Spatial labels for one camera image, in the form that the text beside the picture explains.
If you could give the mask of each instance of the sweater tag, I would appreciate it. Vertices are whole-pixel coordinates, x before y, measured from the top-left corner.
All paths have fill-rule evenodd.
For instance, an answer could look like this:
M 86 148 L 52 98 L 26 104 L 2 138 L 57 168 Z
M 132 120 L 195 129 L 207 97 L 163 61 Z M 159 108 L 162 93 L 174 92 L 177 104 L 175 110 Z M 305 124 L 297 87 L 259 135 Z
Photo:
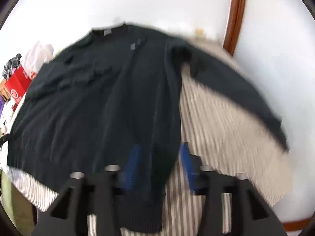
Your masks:
M 104 30 L 104 35 L 107 35 L 107 34 L 111 34 L 111 29 L 110 28 Z

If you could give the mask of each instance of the green fabric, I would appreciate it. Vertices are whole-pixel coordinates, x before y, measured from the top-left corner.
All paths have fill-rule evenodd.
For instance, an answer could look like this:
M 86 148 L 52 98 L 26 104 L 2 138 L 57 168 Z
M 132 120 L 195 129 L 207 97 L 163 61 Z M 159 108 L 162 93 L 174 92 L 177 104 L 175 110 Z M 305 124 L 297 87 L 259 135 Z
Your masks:
M 23 236 L 29 236 L 34 230 L 32 204 L 14 187 L 5 173 L 2 173 L 1 191 L 7 215 Z

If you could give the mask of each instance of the brown wooden trim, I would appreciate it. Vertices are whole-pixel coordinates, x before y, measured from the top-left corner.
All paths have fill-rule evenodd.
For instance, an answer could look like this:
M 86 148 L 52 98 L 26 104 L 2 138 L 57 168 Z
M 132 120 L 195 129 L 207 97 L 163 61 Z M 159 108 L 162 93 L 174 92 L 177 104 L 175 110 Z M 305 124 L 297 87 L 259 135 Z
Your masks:
M 224 39 L 223 48 L 232 56 L 235 51 L 237 39 L 242 26 L 246 0 L 232 0 L 229 22 L 227 24 L 226 36 Z
M 311 221 L 311 218 L 307 218 L 300 221 L 283 223 L 283 227 L 286 232 L 300 231 L 300 230 L 303 230 L 310 221 Z
M 2 96 L 2 98 L 4 99 L 5 102 L 7 102 L 9 100 L 9 98 L 11 97 L 11 95 L 9 94 L 9 92 L 7 91 L 7 88 L 4 86 L 4 84 L 7 82 L 6 79 L 3 79 L 0 82 L 0 96 Z

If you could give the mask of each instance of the plaid fabric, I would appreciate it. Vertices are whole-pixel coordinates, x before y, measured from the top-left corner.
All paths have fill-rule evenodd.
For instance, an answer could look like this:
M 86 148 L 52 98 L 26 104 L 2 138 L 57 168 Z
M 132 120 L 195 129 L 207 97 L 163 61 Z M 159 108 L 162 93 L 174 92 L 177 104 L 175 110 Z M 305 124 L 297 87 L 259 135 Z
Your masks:
M 18 53 L 15 57 L 13 57 L 12 59 L 10 59 L 3 68 L 3 72 L 2 72 L 2 76 L 4 79 L 9 80 L 9 78 L 12 75 L 12 69 L 13 68 L 18 68 L 18 66 L 20 65 L 20 58 L 21 58 L 21 54 Z

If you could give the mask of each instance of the red box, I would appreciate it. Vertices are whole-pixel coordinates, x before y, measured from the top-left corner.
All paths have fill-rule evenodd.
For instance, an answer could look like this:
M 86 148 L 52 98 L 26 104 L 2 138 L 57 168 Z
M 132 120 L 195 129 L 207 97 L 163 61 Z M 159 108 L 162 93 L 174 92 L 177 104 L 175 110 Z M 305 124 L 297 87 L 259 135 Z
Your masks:
M 31 79 L 27 76 L 23 67 L 19 67 L 4 85 L 15 100 L 15 103 L 18 104 L 30 83 Z

